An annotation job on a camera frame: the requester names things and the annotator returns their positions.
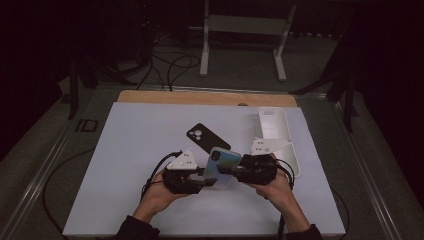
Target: white bracket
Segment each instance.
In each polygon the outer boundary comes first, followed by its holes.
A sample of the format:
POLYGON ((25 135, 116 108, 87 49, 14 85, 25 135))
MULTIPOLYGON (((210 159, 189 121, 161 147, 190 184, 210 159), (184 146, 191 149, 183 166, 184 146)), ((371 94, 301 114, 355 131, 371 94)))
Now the white bracket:
POLYGON ((183 152, 166 166, 168 170, 196 170, 197 164, 191 149, 183 152))
POLYGON ((262 139, 257 138, 253 141, 250 154, 252 156, 270 154, 278 151, 284 147, 292 145, 293 142, 289 142, 282 139, 262 139))

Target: dark background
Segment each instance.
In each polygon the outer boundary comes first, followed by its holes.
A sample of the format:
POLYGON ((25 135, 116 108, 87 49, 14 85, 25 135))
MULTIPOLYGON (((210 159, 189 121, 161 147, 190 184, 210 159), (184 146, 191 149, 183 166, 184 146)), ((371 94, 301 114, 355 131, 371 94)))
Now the dark background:
MULTIPOLYGON (((275 1, 266 1, 264 6, 257 6, 254 0, 215 3, 211 11, 221 14, 274 17, 287 11, 275 1)), ((140 41, 142 55, 149 52, 148 38, 137 38, 147 33, 136 28, 134 1, 3 0, 0 4, 0 159, 61 97, 57 83, 69 75, 72 49, 77 47, 110 66, 118 59, 136 60, 134 51, 140 41)), ((138 21, 146 21, 143 16, 148 16, 188 40, 188 26, 203 24, 203 9, 202 1, 158 0, 138 21)), ((340 39, 330 70, 343 68, 358 48, 366 46, 355 61, 356 90, 363 93, 422 205, 423 10, 423 2, 418 0, 384 5, 302 1, 291 29, 295 36, 312 33, 333 38, 340 38, 346 29, 353 31, 340 39), (359 21, 347 28, 358 13, 359 21)))

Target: white tabletop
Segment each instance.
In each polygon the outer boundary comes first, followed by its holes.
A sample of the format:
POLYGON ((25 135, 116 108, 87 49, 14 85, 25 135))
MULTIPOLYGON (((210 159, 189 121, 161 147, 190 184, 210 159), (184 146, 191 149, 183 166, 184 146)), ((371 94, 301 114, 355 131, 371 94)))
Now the white tabletop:
MULTIPOLYGON (((300 108, 284 108, 302 174, 294 194, 322 234, 343 234, 327 178, 300 108)), ((167 154, 192 149, 198 165, 208 154, 186 132, 203 123, 240 154, 256 135, 257 107, 115 103, 87 169, 64 235, 115 234, 140 200, 141 188, 167 154)), ((279 212, 236 179, 225 190, 204 188, 177 200, 151 224, 162 236, 270 236, 279 212)))

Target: person's left hand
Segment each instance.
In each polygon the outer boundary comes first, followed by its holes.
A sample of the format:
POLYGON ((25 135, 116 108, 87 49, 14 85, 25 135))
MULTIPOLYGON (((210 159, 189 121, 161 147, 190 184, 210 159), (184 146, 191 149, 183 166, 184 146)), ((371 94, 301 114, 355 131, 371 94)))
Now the person's left hand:
POLYGON ((154 215, 165 210, 173 201, 189 195, 171 193, 163 184, 162 173, 163 170, 155 175, 152 184, 135 210, 133 217, 138 220, 150 223, 154 215))

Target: black phone case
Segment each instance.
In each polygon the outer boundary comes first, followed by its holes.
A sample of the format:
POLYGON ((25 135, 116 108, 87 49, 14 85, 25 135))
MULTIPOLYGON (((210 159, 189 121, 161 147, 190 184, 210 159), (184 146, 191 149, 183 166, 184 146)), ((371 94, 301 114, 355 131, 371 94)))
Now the black phone case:
POLYGON ((208 154, 211 152, 213 147, 231 150, 230 144, 222 140, 222 138, 218 137, 201 123, 196 124, 196 126, 188 130, 187 137, 199 145, 199 147, 205 150, 208 154), (195 134, 197 130, 201 131, 201 135, 198 136, 195 134))

